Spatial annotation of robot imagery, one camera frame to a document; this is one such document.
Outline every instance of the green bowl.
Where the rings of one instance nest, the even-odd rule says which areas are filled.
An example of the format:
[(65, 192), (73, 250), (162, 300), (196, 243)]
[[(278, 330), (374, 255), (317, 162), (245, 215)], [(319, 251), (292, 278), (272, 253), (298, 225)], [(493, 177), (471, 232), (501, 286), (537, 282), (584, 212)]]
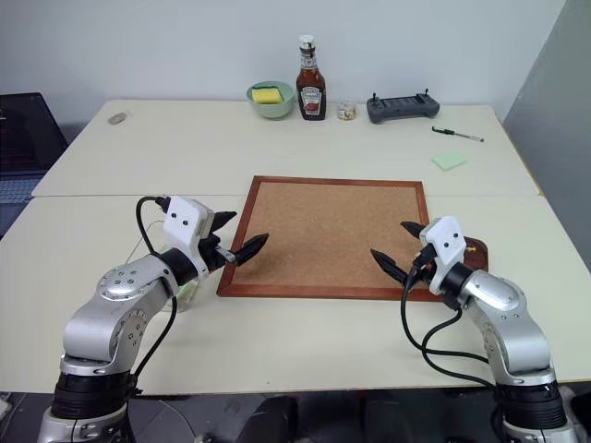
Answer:
[[(252, 89), (269, 86), (274, 86), (279, 90), (279, 93), (283, 97), (283, 102), (274, 104), (255, 103), (252, 100)], [(247, 90), (248, 102), (255, 109), (255, 111), (257, 111), (260, 115), (262, 115), (265, 118), (276, 119), (283, 118), (286, 115), (288, 115), (294, 107), (295, 97), (296, 96), (294, 94), (294, 89), (287, 83), (283, 83), (282, 81), (261, 81), (260, 83), (252, 85)]]

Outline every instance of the wooden frame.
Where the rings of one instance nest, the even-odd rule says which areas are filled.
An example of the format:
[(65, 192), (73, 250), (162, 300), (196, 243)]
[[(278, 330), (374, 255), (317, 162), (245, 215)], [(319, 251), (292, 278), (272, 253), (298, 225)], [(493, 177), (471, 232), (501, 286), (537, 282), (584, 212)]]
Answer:
[[(425, 192), (421, 182), (389, 181), (389, 180), (342, 180), (327, 178), (301, 178), (301, 177), (276, 177), (256, 175), (252, 180), (252, 186), (248, 192), (247, 201), (238, 224), (232, 249), (237, 250), (245, 242), (248, 223), (255, 206), (260, 184), (269, 183), (293, 183), (315, 185), (353, 185), (353, 186), (400, 186), (413, 187), (416, 191), (416, 204), (418, 206), (419, 221), (428, 224), (427, 203)], [(226, 266), (218, 287), (220, 296), (257, 296), (257, 297), (298, 297), (298, 298), (355, 298), (375, 300), (398, 300), (402, 296), (402, 288), (368, 288), (368, 287), (342, 287), (342, 286), (290, 286), (269, 284), (235, 284), (232, 279), (235, 267)], [(412, 300), (440, 301), (439, 297), (431, 294), (427, 288), (415, 289), (410, 297)]]

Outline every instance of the yellow sponge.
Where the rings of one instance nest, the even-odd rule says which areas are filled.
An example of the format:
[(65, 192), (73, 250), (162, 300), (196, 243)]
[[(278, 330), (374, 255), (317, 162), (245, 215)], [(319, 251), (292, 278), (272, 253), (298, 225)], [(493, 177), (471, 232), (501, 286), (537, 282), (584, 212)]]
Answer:
[(283, 97), (279, 90), (275, 87), (270, 88), (253, 88), (252, 100), (258, 104), (273, 104), (282, 103)]

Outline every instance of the white table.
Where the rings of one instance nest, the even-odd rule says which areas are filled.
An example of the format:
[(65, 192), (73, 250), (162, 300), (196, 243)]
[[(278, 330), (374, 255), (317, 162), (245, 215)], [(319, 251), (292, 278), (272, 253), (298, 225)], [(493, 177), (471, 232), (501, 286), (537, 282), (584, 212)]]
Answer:
[[(244, 196), (197, 197), (240, 211)], [(70, 316), (104, 271), (124, 262), (139, 239), (133, 197), (35, 198), (0, 242), (0, 390), (50, 392)], [(490, 270), (517, 282), (546, 333), (559, 381), (591, 379), (591, 279), (543, 197), (429, 197), (431, 218), (455, 214), (489, 248)], [(156, 210), (147, 220), (162, 217)], [(221, 231), (229, 245), (237, 218)], [(430, 369), (406, 340), (398, 302), (219, 298), (220, 272), (179, 314), (139, 385), (146, 394), (460, 386)], [(412, 303), (417, 337), (450, 317), (443, 304)], [(147, 350), (168, 314), (151, 322)], [(433, 346), (482, 353), (470, 320)], [(489, 377), (465, 359), (453, 370)]]
[[(126, 113), (112, 126), (109, 117)], [(252, 176), (420, 180), (428, 196), (533, 196), (537, 186), (492, 108), (442, 106), (434, 119), (373, 125), (365, 104), (342, 121), (259, 117), (246, 102), (112, 101), (92, 119), (34, 196), (244, 195)], [(443, 126), (478, 143), (431, 131)], [(470, 160), (443, 172), (431, 158)]]

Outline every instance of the gray wall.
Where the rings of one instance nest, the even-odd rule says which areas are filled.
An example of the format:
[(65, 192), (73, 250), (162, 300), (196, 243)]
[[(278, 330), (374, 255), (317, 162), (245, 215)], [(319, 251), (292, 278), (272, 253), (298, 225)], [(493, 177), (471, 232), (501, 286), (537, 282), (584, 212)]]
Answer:
[(591, 269), (591, 0), (567, 0), (504, 125)]

